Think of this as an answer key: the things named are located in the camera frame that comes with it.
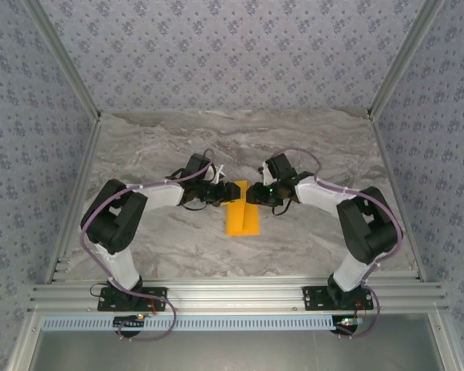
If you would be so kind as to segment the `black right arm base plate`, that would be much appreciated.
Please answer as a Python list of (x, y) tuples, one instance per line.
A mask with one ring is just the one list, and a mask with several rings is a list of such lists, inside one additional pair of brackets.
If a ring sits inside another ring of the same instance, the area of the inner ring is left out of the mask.
[(306, 311), (372, 310), (374, 302), (368, 289), (361, 286), (344, 292), (331, 286), (306, 286), (302, 289)]

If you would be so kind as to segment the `left controller board with LED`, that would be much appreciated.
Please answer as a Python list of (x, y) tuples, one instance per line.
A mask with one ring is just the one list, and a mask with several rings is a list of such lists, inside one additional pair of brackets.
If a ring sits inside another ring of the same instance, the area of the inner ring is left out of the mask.
[(144, 324), (145, 324), (144, 315), (115, 316), (112, 321), (112, 327), (115, 329), (143, 328)]

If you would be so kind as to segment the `aluminium mounting rail beam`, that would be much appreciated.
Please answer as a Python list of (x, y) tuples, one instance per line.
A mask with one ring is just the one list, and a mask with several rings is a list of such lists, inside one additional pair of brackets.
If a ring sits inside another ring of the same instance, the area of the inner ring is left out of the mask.
[[(319, 279), (211, 279), (150, 282), (167, 287), (168, 299), (180, 315), (297, 315), (305, 311), (302, 288), (320, 285)], [(97, 299), (90, 282), (61, 282), (33, 288), (27, 311), (43, 314), (93, 314)], [(410, 279), (376, 279), (369, 283), (383, 314), (445, 311), (449, 304), (440, 284)]]

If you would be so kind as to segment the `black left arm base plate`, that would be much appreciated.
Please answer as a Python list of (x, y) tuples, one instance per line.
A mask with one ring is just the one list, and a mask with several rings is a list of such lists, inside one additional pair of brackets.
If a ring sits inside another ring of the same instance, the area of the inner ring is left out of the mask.
[(155, 298), (129, 295), (113, 287), (104, 287), (99, 294), (98, 311), (165, 311), (166, 303)]

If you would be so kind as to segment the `controller board with led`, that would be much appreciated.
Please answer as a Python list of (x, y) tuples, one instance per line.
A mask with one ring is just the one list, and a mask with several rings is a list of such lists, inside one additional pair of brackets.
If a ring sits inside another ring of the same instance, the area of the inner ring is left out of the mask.
[(360, 325), (365, 322), (365, 318), (358, 316), (333, 316), (335, 329), (333, 333), (337, 335), (354, 335)]
[(115, 329), (143, 328), (144, 324), (145, 324), (144, 315), (115, 316), (112, 321), (112, 327)]

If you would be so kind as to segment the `grey metal sheet panel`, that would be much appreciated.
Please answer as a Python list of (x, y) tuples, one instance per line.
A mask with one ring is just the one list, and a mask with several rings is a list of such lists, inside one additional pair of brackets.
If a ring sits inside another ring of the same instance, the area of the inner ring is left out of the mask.
[(150, 343), (109, 332), (45, 332), (29, 371), (445, 371), (421, 339), (326, 332), (177, 332)]

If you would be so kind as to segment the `right controller board with LED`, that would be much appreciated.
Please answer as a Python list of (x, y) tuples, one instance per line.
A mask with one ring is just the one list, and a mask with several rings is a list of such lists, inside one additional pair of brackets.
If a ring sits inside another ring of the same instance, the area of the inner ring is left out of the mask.
[(358, 316), (333, 316), (335, 329), (333, 333), (337, 335), (354, 335), (360, 325), (365, 322), (365, 318)]

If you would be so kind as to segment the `aluminium table side rail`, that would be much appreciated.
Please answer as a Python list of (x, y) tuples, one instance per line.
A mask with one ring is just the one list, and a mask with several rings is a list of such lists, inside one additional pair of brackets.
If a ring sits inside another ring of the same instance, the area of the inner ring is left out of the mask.
[[(53, 248), (52, 257), (49, 262), (49, 266), (46, 270), (45, 283), (52, 284), (56, 278), (55, 275), (58, 272), (57, 265), (65, 264), (69, 267), (67, 255), (70, 247), (70, 240), (77, 232), (77, 228), (82, 217), (82, 209), (86, 199), (87, 187), (90, 180), (90, 173), (93, 166), (94, 156), (97, 150), (97, 143), (101, 133), (101, 126), (99, 124), (100, 118), (94, 121), (94, 125), (90, 131), (88, 138), (87, 147), (84, 151), (82, 161), (80, 163), (79, 172), (76, 178), (76, 182), (72, 188), (70, 194), (70, 200), (67, 205), (67, 212), (63, 218), (63, 222), (60, 227), (59, 235), (56, 239), (55, 246)], [(60, 269), (61, 278), (67, 268)]]
[(398, 183), (397, 183), (397, 178), (394, 174), (393, 168), (391, 166), (391, 159), (389, 157), (389, 154), (387, 153), (387, 149), (384, 143), (383, 136), (380, 132), (380, 129), (378, 127), (378, 124), (375, 120), (371, 120), (371, 127), (372, 131), (374, 133), (375, 140), (377, 142), (379, 152), (381, 155), (381, 158), (383, 160), (384, 166), (387, 170), (388, 177), (390, 179), (390, 184), (392, 188), (392, 192), (394, 194), (395, 201), (397, 203), (397, 208), (399, 211), (399, 215), (401, 216), (401, 220), (403, 223), (403, 230), (404, 230), (404, 236), (406, 238), (406, 241), (409, 244), (409, 247), (413, 253), (415, 265), (416, 265), (416, 271), (418, 278), (421, 282), (428, 281), (427, 274), (425, 272), (425, 267), (424, 264), (422, 263), (421, 259), (421, 254), (420, 250), (418, 248), (418, 244), (416, 242), (415, 236), (413, 234), (412, 228), (411, 228), (411, 223), (408, 218), (408, 215), (406, 213), (405, 205), (404, 205), (404, 200), (402, 199), (401, 192), (398, 188)]

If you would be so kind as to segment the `aluminium frame post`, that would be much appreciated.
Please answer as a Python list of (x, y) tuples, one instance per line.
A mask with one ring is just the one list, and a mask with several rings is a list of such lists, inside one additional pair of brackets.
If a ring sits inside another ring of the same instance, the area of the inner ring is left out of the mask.
[(372, 121), (382, 113), (444, 3), (445, 0), (424, 0), (368, 108)]
[(53, 54), (84, 110), (92, 121), (97, 122), (100, 116), (97, 106), (40, 0), (21, 0), (21, 2), (34, 21), (39, 34)]

